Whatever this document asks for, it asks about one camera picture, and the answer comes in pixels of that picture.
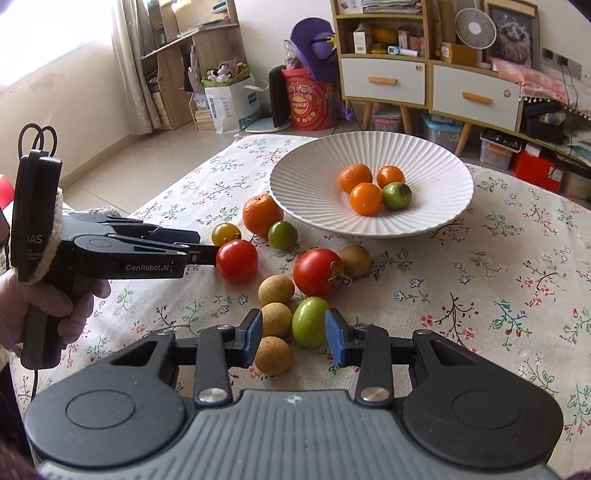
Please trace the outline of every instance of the red box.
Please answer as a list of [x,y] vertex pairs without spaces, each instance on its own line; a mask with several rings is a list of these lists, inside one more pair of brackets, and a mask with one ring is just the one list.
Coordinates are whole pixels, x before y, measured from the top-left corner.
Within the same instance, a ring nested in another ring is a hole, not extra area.
[[526,151],[515,156],[511,171],[518,179],[555,193],[560,190],[564,175],[564,171],[550,160],[535,157]]

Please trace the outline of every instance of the green tomato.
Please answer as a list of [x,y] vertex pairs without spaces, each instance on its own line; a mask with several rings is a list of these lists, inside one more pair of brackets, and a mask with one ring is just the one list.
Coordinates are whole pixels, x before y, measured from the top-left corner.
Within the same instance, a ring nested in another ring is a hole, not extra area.
[[382,202],[390,210],[406,208],[413,199],[413,194],[408,185],[401,181],[388,183],[382,189]]
[[329,309],[326,300],[309,297],[298,305],[291,320],[291,331],[300,345],[315,348],[326,340],[324,315]]
[[241,238],[240,229],[233,223],[220,223],[216,225],[212,232],[212,243],[216,247],[221,247],[232,240]]
[[267,237],[273,248],[288,251],[297,242],[297,230],[291,223],[282,220],[271,225]]

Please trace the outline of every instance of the shopping bag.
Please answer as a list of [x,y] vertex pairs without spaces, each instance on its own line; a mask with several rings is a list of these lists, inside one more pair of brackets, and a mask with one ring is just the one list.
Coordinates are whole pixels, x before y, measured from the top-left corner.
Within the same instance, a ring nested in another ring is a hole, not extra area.
[[239,132],[258,120],[261,115],[260,90],[252,76],[229,86],[206,87],[205,95],[216,132]]

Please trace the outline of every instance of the hand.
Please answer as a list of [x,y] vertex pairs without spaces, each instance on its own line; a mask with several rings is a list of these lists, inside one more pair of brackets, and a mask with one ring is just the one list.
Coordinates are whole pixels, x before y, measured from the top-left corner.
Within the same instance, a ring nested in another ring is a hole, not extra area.
[[0,338],[0,343],[8,349],[13,349],[12,343],[22,342],[24,319],[29,305],[35,305],[48,315],[64,317],[57,327],[57,333],[66,344],[78,340],[86,319],[95,308],[95,296],[102,299],[111,293],[111,287],[106,280],[97,280],[91,291],[76,303],[53,285],[39,282],[28,285],[18,281],[14,270],[9,270],[0,277],[0,322],[10,335],[8,341]]

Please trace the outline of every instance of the ribbed white plate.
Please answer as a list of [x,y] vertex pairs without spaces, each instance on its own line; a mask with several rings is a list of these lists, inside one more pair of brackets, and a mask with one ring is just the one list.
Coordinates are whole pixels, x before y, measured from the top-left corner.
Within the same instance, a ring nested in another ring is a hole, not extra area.
[[[413,201],[404,210],[355,213],[339,189],[341,170],[366,164],[374,174],[396,165]],[[271,172],[271,195],[291,216],[342,235],[393,238],[428,232],[456,219],[472,201],[472,175],[451,152],[422,138],[389,132],[350,132],[319,138],[283,157]]]

